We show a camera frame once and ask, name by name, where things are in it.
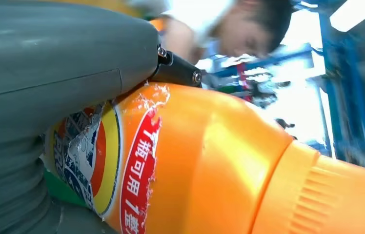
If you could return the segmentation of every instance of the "bolt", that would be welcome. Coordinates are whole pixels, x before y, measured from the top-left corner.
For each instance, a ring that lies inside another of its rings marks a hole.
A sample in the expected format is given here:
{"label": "bolt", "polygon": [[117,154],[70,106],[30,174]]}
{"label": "bolt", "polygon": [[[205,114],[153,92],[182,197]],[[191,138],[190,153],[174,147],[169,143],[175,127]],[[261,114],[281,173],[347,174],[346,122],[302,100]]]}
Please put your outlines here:
{"label": "bolt", "polygon": [[158,47],[158,55],[163,57],[163,58],[166,58],[167,57],[167,51],[162,47]]}
{"label": "bolt", "polygon": [[195,83],[200,83],[201,82],[201,78],[202,78],[203,76],[201,75],[201,72],[199,72],[199,71],[195,71],[194,73],[193,73],[193,81],[195,82]]}

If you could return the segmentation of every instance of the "bright light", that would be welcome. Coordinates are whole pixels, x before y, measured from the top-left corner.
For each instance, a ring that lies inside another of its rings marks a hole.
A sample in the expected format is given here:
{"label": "bright light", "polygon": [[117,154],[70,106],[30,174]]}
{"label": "bright light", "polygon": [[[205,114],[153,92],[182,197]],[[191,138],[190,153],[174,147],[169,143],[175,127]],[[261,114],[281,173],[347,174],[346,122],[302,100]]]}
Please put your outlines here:
{"label": "bright light", "polygon": [[347,32],[365,20],[365,0],[347,0],[330,17],[332,27]]}
{"label": "bright light", "polygon": [[317,4],[310,4],[310,3],[307,3],[307,2],[305,2],[305,1],[301,1],[301,2],[300,2],[300,4],[301,4],[302,6],[309,7],[309,8],[316,8],[316,7],[318,7],[318,5],[317,5]]}
{"label": "bright light", "polygon": [[331,156],[332,158],[336,159],[336,153],[335,153],[335,143],[333,140],[333,133],[332,133],[332,119],[330,117],[330,109],[329,109],[329,98],[327,96],[327,93],[325,93],[321,88],[319,88],[320,94],[321,94],[321,100],[322,100],[322,105],[324,108],[324,116],[325,116],[325,120],[326,120],[326,129],[327,129],[327,134],[329,137],[329,142],[330,142],[330,151],[331,151]]}

